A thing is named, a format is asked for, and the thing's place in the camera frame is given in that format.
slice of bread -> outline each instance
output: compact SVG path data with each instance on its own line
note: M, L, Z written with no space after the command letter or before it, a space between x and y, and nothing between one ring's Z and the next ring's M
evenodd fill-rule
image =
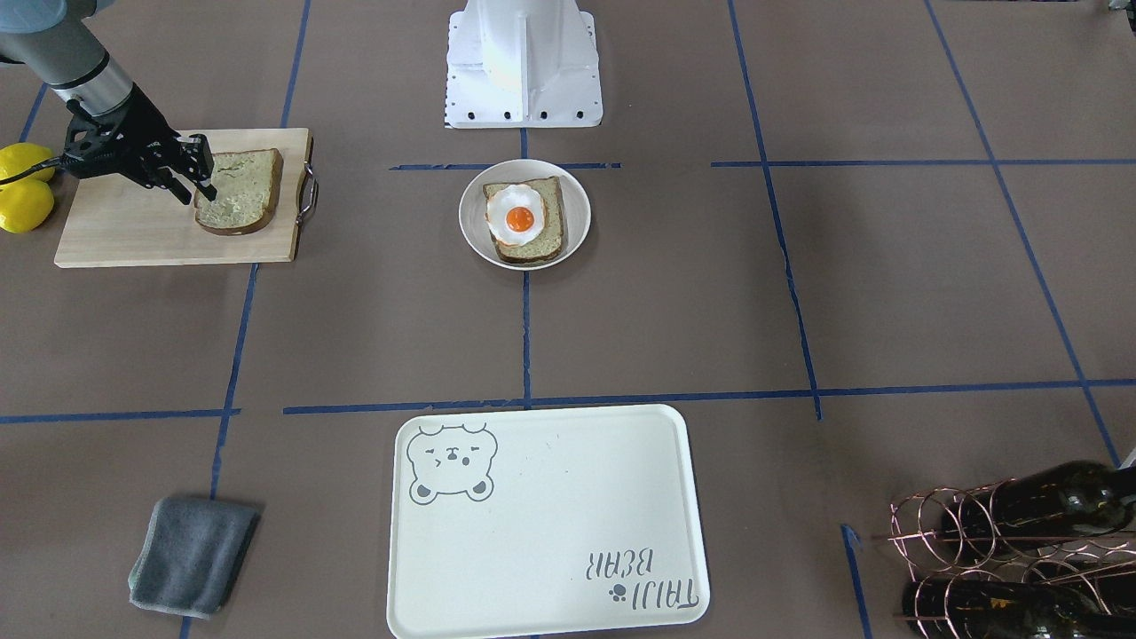
M511 184L512 182L495 182L492 184L485 184L482 186L482 192L485 193L485 199L488 200L498 191L501 191ZM541 199L544 200L544 210L546 213L544 218L544 230L541 231L541 233L536 235L532 242L517 247L507 247L499 242L498 239L490 233L487 226L485 232L490 233L490 238L493 239L493 246L496 248L498 257L500 257L502 262L508 262L509 264L536 264L538 262L554 259L558 255L560 255L560 250L563 248L565 239L565 202L563 194L560 191L560 179L557 176L542 177L540 180L520 182L520 184L532 186L537 193L541 194Z
M245 235L268 225L276 211L284 158L276 149L214 153L217 199L193 197L193 217L217 235Z

white plastic robot base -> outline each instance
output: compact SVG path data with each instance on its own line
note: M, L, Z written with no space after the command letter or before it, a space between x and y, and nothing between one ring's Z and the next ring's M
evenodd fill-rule
M575 0L469 0L450 16L445 124L595 126L603 118L595 19Z

bear drawing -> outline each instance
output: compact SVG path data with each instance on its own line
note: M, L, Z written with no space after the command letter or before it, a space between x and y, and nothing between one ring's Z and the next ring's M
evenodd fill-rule
M478 426L424 424L407 445L415 473L410 498L425 506L438 495L465 492L484 501L493 492L490 464L496 455L496 437Z

egg white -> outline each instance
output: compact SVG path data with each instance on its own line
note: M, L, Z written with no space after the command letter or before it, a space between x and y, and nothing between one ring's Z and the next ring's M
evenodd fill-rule
M533 225L523 232L513 231L506 216L516 207L533 211ZM508 247L527 244L544 230L544 199L528 184L510 184L488 199L485 206L485 222L499 242Z

bottle neck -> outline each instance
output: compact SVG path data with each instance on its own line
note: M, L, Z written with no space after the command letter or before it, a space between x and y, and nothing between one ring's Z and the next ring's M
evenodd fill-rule
M1125 506L1129 506L1136 501L1136 466L1121 468L1112 473L1112 476L1109 478L1109 488L1112 489L1112 495Z
M1075 637L1083 639L1136 639L1136 619L1091 614L1077 620L1080 631Z

